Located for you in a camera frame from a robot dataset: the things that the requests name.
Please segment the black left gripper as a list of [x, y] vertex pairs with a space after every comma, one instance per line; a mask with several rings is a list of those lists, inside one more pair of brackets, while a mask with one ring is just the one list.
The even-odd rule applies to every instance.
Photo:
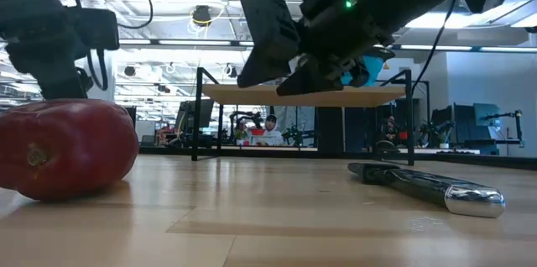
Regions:
[[65, 7], [58, 2], [2, 2], [1, 38], [15, 69], [24, 74], [75, 74], [40, 83], [46, 100], [83, 99], [91, 77], [75, 61], [90, 50], [118, 50], [116, 14], [100, 8]]

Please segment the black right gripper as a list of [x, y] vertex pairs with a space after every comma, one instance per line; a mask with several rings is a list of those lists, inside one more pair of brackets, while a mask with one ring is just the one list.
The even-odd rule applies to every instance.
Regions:
[[335, 66], [349, 68], [374, 45], [391, 45], [393, 34], [445, 0], [302, 0], [296, 23], [284, 0], [240, 0], [253, 50], [237, 78], [241, 88], [287, 76], [279, 96], [341, 91]]

